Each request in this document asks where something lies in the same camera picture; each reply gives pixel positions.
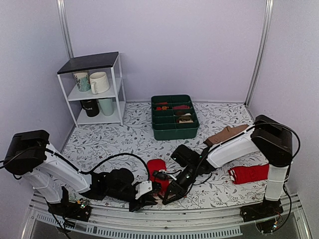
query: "shelf leg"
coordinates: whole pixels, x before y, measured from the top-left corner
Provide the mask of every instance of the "shelf leg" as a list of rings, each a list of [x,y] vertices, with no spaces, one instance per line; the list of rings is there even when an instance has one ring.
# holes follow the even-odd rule
[[[64,86],[63,86],[63,84],[62,84],[60,75],[58,75],[58,79],[59,79],[59,82],[60,82],[60,86],[61,86],[61,89],[62,89],[64,98],[65,98],[66,104],[68,105],[69,111],[70,111],[70,113],[71,113],[72,119],[73,119],[73,121],[74,121],[74,123],[75,123],[75,126],[78,127],[78,123],[76,122],[76,119],[75,119],[75,117],[74,117],[74,114],[73,114],[73,111],[72,111],[72,109],[71,109],[70,103],[69,103],[69,101],[68,101],[68,97],[67,97],[67,95],[66,95],[66,93],[65,93]]]
[[[115,92],[116,106],[118,107],[120,123],[121,123],[121,125],[123,125],[123,118],[122,118],[122,114],[121,114],[119,95],[117,94],[117,86],[116,86],[116,81],[115,81],[114,67],[111,67],[111,74],[112,74],[112,81],[113,81],[113,87],[114,87],[114,92]]]
[[[123,74],[122,74],[122,63],[121,63],[121,55],[120,55],[120,53],[119,53],[118,63],[119,63],[120,77],[122,78]]]
[[[123,79],[122,79],[122,94],[123,94],[123,100],[126,102],[126,96],[125,96],[125,90],[124,90]]]

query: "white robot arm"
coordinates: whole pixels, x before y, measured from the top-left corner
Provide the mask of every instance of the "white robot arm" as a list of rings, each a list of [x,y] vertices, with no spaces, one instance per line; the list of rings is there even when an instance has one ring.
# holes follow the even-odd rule
[[[20,175],[38,190],[46,199],[49,210],[65,216],[65,212],[77,211],[80,205],[68,200],[68,192],[59,187],[51,176],[72,187],[77,193],[88,199],[102,200],[106,196],[130,203],[130,211],[137,211],[146,205],[157,204],[152,193],[160,190],[159,183],[134,182],[132,172],[126,168],[111,172],[83,172],[65,159],[48,141],[49,134],[44,130],[17,133],[13,136],[6,158],[1,168],[14,175]],[[130,155],[122,153],[115,156]],[[75,219],[87,221],[90,207],[74,215]]]
[[[264,201],[261,204],[242,207],[244,221],[257,220],[282,213],[280,196],[287,171],[296,153],[292,154],[292,133],[285,125],[260,115],[253,125],[231,138],[208,147],[199,155],[185,145],[180,145],[171,158],[182,167],[186,167],[172,181],[163,199],[164,204],[184,197],[191,189],[198,175],[210,173],[226,163],[246,154],[260,151],[269,161],[268,184]]]

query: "mug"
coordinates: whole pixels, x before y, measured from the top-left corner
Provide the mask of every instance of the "mug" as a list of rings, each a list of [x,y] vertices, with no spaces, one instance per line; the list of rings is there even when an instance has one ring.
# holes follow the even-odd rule
[[[113,100],[112,98],[99,99],[99,104],[102,110],[102,113],[105,116],[111,116],[114,112]]]
[[[100,112],[97,100],[83,100],[81,106],[88,117],[97,116]]]
[[[85,92],[91,89],[88,71],[73,73],[73,77],[75,79],[76,85],[79,88],[79,91]]]
[[[106,72],[95,72],[90,75],[91,90],[94,95],[107,91],[110,88]]]

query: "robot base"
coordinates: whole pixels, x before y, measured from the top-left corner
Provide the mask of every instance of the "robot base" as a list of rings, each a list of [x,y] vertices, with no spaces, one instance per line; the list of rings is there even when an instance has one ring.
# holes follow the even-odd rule
[[[244,222],[250,222],[267,217],[276,216],[283,213],[280,199],[278,201],[268,201],[264,199],[262,203],[244,206],[240,208],[240,215]]]
[[[62,187],[63,195],[60,203],[48,203],[49,212],[58,216],[88,222],[92,208],[90,206],[81,207],[78,203],[69,201],[69,193],[66,188]]]

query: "red object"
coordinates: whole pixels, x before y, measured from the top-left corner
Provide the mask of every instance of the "red object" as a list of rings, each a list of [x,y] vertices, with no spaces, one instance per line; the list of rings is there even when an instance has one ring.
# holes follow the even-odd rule
[[[243,184],[268,179],[269,164],[262,166],[238,166],[228,170],[234,184]]]
[[[168,109],[169,109],[168,106],[156,107],[156,110],[157,110],[157,111],[166,111],[166,110],[168,110]]]
[[[173,110],[186,110],[189,108],[190,108],[189,106],[182,105],[182,106],[174,106]]]
[[[153,176],[153,172],[154,171],[160,171],[160,170],[165,170],[166,171],[166,165],[165,162],[161,159],[152,159],[148,162],[148,168],[150,171],[150,180],[152,182],[158,182],[161,184],[161,194],[164,194],[167,190],[167,187],[169,185],[169,180],[165,179],[165,180],[160,180],[158,178],[154,178]]]

